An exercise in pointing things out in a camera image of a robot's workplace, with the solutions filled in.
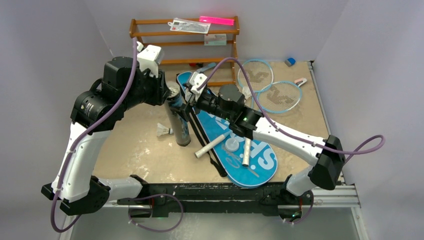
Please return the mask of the black shuttlecock tube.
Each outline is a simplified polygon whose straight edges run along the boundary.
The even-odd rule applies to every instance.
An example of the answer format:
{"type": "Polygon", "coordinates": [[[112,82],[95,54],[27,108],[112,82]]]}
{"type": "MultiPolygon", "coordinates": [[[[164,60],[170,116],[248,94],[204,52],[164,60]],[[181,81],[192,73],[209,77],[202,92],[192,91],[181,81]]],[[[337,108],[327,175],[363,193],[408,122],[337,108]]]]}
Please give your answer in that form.
{"type": "MultiPolygon", "coordinates": [[[[167,81],[166,84],[168,87],[178,86],[180,88],[176,82],[167,81]]],[[[183,97],[180,89],[180,94],[178,96],[167,98],[164,107],[170,121],[171,128],[173,129],[176,143],[179,146],[185,147],[191,142],[191,137],[189,134],[188,123],[177,113],[177,110],[180,108],[182,103],[183,97]]]]}

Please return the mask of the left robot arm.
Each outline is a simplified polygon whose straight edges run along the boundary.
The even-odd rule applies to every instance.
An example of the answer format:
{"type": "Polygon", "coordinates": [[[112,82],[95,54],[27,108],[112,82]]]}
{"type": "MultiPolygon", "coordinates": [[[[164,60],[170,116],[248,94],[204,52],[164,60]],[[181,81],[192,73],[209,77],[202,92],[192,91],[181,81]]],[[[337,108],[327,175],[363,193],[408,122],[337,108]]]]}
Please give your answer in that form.
{"type": "Polygon", "coordinates": [[[60,172],[42,187],[48,199],[61,200],[68,216],[91,214],[109,201],[131,199],[146,203],[149,191],[136,175],[120,179],[93,175],[100,150],[124,113],[142,103],[162,105],[169,94],[159,60],[115,57],[104,65],[103,77],[75,100],[70,136],[60,172]]]}

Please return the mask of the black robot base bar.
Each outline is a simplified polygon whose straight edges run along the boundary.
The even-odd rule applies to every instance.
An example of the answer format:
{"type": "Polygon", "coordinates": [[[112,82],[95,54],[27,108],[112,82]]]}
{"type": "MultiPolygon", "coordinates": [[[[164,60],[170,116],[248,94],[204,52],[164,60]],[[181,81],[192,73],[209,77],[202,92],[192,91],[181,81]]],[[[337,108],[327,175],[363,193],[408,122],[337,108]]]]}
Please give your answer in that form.
{"type": "Polygon", "coordinates": [[[242,188],[233,183],[142,183],[134,198],[119,204],[146,205],[154,217],[170,213],[261,214],[266,217],[297,219],[301,207],[313,202],[313,192],[295,196],[285,182],[268,182],[256,188],[242,188]]]}

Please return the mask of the white shuttlecock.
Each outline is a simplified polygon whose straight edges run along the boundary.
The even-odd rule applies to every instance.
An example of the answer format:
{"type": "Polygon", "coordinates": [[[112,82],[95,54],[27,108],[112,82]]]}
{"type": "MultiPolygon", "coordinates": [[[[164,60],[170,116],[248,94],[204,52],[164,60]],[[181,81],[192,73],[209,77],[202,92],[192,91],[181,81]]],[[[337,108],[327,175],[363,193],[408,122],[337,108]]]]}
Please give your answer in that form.
{"type": "Polygon", "coordinates": [[[245,97],[245,101],[247,101],[249,98],[252,97],[252,91],[250,90],[250,88],[248,86],[244,86],[242,87],[242,94],[245,97]]]}
{"type": "Polygon", "coordinates": [[[169,86],[169,96],[168,98],[174,98],[180,94],[179,86],[169,86]]]}
{"type": "Polygon", "coordinates": [[[173,135],[174,131],[172,128],[170,127],[166,127],[165,125],[161,124],[161,123],[157,123],[156,125],[156,136],[157,137],[161,137],[164,135],[173,135]]]}

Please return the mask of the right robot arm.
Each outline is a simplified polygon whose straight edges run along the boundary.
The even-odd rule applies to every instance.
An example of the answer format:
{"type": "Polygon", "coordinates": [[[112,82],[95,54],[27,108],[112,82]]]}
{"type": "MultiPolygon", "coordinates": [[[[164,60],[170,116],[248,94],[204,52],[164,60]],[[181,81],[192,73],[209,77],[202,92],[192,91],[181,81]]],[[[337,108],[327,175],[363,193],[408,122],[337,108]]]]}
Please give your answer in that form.
{"type": "Polygon", "coordinates": [[[190,83],[183,83],[181,88],[186,100],[181,108],[184,115],[206,112],[227,121],[229,130],[235,135],[272,144],[309,164],[308,168],[287,179],[280,191],[284,202],[292,204],[313,188],[328,191],[336,188],[346,162],[338,137],[308,135],[274,121],[263,112],[246,106],[245,96],[235,85],[222,86],[218,94],[206,89],[197,91],[190,83]]]}

